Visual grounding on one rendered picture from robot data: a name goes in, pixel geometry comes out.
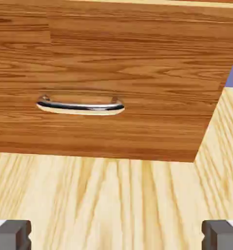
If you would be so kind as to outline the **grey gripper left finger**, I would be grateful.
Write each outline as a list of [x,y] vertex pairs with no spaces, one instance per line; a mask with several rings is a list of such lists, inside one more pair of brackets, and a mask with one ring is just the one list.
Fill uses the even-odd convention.
[[29,220],[0,220],[0,250],[32,250]]

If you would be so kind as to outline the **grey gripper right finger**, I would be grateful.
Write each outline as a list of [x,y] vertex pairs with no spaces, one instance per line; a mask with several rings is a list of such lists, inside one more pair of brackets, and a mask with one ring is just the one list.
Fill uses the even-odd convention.
[[204,220],[202,250],[233,250],[233,220]]

